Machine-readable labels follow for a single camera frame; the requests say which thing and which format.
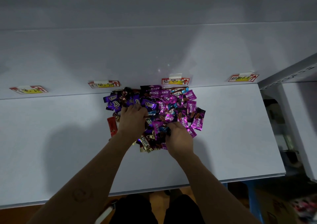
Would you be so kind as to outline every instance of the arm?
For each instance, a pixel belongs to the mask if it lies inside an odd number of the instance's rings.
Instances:
[[[140,105],[122,108],[119,129],[108,144],[28,222],[94,223],[102,212],[122,158],[144,132]]]
[[[202,164],[193,140],[179,122],[169,125],[166,146],[184,170],[205,223],[260,223]]]

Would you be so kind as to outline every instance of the hand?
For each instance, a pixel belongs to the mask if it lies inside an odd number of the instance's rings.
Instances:
[[[131,139],[133,143],[145,131],[145,116],[148,116],[147,109],[139,104],[131,105],[128,108],[122,107],[117,134]]]
[[[186,128],[180,122],[171,122],[167,126],[172,131],[165,139],[169,154],[177,161],[194,154],[193,138]]]

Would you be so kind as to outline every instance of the forearm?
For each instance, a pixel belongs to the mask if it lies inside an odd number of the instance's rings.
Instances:
[[[202,164],[195,154],[177,160],[206,223],[260,223]]]
[[[132,141],[118,133],[29,223],[94,223]]]

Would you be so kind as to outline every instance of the price label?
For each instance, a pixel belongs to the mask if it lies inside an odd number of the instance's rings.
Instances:
[[[189,78],[169,79],[162,78],[162,85],[176,84],[176,85],[188,85]]]
[[[48,92],[42,86],[18,86],[18,87],[11,87],[10,89],[19,94],[38,94],[38,93]]]
[[[254,82],[255,79],[258,77],[259,75],[256,74],[250,74],[250,75],[243,75],[243,74],[239,74],[239,75],[232,75],[229,79],[229,82],[231,81],[249,81],[249,82]]]
[[[119,87],[120,82],[118,80],[110,80],[107,83],[95,83],[94,81],[88,83],[91,88],[107,88],[107,87]]]

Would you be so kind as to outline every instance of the wooden floor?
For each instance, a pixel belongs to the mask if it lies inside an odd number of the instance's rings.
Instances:
[[[190,196],[195,202],[195,197],[190,187],[181,188],[183,194]],[[108,198],[108,202],[114,199],[120,199],[123,196],[113,196]],[[243,205],[248,207],[248,199],[237,196]],[[159,224],[162,224],[165,217],[165,211],[169,206],[169,196],[164,191],[156,191],[150,194],[150,202],[152,205],[152,212],[155,215]],[[27,206],[19,208],[10,208],[0,210],[0,224],[25,224],[36,212],[41,208],[42,205]],[[102,224],[108,224],[114,211],[102,222]]]

